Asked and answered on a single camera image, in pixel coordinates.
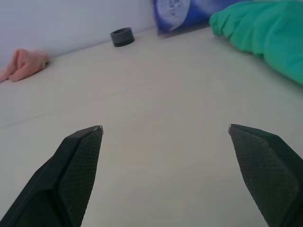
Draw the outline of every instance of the crumpled fabric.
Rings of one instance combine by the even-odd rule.
[[[10,63],[0,71],[0,82],[7,79],[19,81],[43,70],[49,62],[50,56],[43,51],[28,51],[17,49]]]
[[[210,18],[213,33],[303,85],[303,2],[247,1]]]

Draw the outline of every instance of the blue package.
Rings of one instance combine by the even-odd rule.
[[[206,24],[215,12],[244,0],[153,0],[159,34]]]

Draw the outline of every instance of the green cloth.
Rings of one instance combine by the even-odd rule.
[[[210,18],[213,33],[303,84],[303,2],[245,1]]]

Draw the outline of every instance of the gray tape roll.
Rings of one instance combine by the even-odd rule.
[[[130,27],[121,28],[110,34],[112,37],[114,46],[126,46],[134,42],[134,36]]]

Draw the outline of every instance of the pink cloth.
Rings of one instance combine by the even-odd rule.
[[[10,79],[19,81],[43,70],[50,60],[43,51],[17,49],[10,63],[0,71],[0,82]]]

